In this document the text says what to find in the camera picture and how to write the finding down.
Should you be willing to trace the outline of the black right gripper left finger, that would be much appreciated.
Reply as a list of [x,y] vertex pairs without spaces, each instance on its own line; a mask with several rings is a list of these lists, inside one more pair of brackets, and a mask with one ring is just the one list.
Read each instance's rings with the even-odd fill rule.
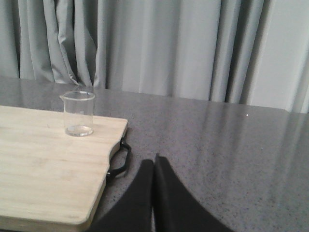
[[149,232],[152,217],[152,186],[154,163],[150,159],[141,162],[132,183],[95,225],[92,232]]

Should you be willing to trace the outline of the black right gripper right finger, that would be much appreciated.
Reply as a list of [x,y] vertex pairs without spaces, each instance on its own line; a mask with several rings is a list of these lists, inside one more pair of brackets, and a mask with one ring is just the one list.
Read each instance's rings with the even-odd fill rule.
[[168,159],[156,155],[154,219],[157,232],[231,232],[186,189]]

